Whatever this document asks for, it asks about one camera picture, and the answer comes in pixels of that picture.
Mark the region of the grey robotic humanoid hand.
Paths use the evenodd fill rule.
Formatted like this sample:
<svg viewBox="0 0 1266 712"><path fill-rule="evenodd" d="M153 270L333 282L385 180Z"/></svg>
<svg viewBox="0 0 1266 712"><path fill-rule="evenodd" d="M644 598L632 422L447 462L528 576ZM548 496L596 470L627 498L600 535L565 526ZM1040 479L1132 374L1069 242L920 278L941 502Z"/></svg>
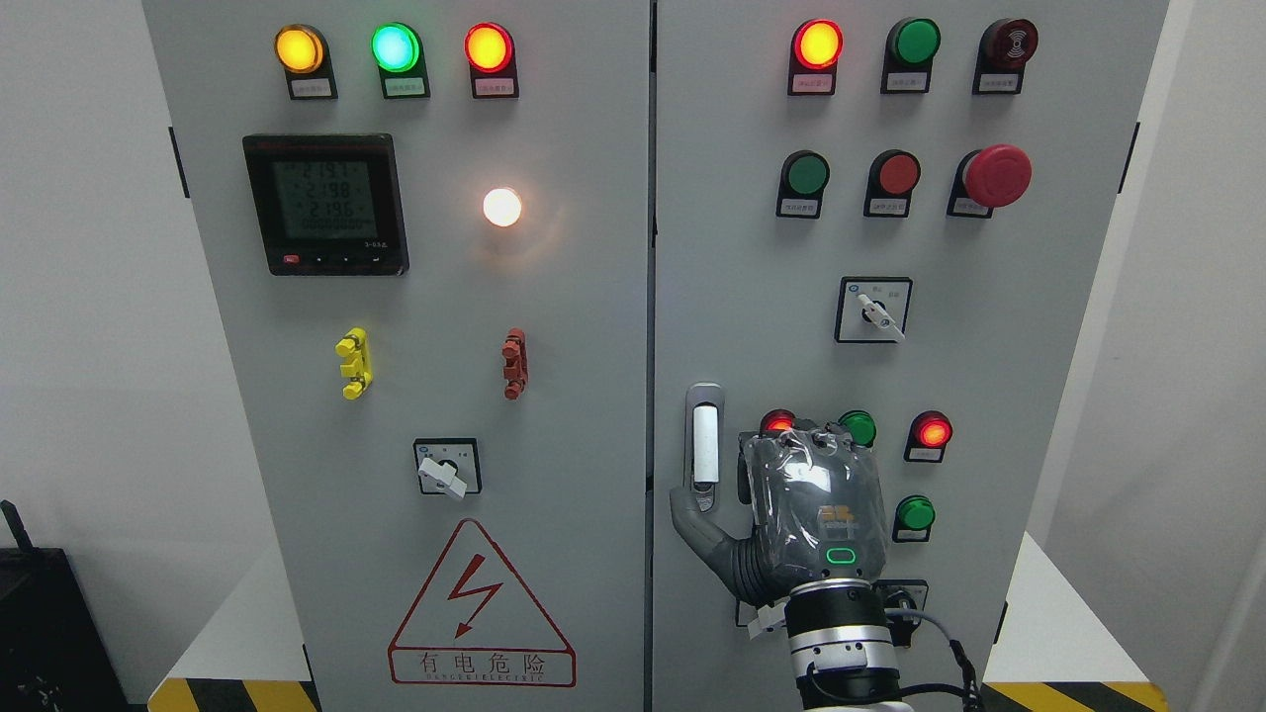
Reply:
<svg viewBox="0 0 1266 712"><path fill-rule="evenodd" d="M833 422L746 433L741 443L751 536L729 536L686 488L670 492L674 528L729 593L761 607L809 582L877 582L887 516L874 454Z"/></svg>

